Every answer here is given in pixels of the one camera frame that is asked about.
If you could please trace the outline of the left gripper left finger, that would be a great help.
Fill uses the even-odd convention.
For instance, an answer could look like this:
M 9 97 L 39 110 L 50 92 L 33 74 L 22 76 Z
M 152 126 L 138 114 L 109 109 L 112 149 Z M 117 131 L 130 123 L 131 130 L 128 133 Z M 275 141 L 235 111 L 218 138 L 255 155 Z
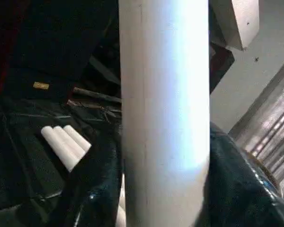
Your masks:
M 98 134 L 71 173 L 75 185 L 70 226 L 115 226 L 121 175 L 118 141 L 111 134 Z

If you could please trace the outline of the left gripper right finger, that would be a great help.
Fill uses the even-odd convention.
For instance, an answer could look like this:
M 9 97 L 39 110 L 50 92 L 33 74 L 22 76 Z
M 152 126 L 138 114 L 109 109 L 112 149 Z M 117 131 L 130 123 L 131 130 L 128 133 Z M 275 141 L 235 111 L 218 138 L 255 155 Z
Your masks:
M 200 227 L 284 227 L 284 199 L 276 180 L 214 123 Z

